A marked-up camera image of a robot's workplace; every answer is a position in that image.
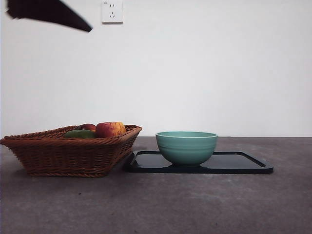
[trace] gray table surface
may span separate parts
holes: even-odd
[[[157,150],[138,137],[134,150]],[[1,148],[2,234],[310,234],[312,138],[220,137],[218,151],[266,159],[269,175],[31,177]]]

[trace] outlet cover plate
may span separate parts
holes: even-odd
[[[104,0],[102,2],[102,23],[123,23],[123,2]]]

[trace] fruit basket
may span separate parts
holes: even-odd
[[[64,138],[77,126],[5,136],[0,144],[8,147],[30,176],[103,177],[132,153],[133,143],[142,130],[125,125],[126,132],[106,138]]]

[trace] teal bowl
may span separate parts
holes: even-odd
[[[196,166],[215,151],[217,134],[203,132],[162,132],[156,134],[159,151],[175,166]]]

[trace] rectangular tray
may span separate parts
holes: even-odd
[[[134,151],[124,169],[137,173],[206,173],[206,174],[270,174],[273,166],[239,151],[215,151],[204,163],[195,167],[177,167],[159,151]]]

